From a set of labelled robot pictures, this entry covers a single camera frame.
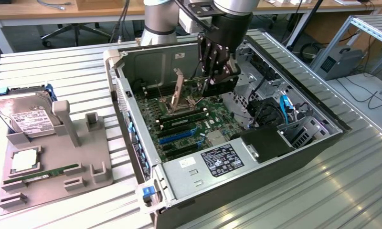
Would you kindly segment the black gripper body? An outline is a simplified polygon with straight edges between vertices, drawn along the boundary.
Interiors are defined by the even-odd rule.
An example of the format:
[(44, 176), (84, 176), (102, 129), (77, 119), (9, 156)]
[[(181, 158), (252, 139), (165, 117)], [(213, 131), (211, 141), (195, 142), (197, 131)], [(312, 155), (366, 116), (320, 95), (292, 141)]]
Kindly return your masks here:
[(203, 29), (205, 41), (199, 42), (197, 51), (205, 51), (207, 40), (209, 40), (212, 43), (227, 47), (229, 52), (235, 52), (243, 41), (252, 17), (252, 13), (243, 16), (232, 14), (213, 16), (211, 25), (205, 26), (208, 30)]

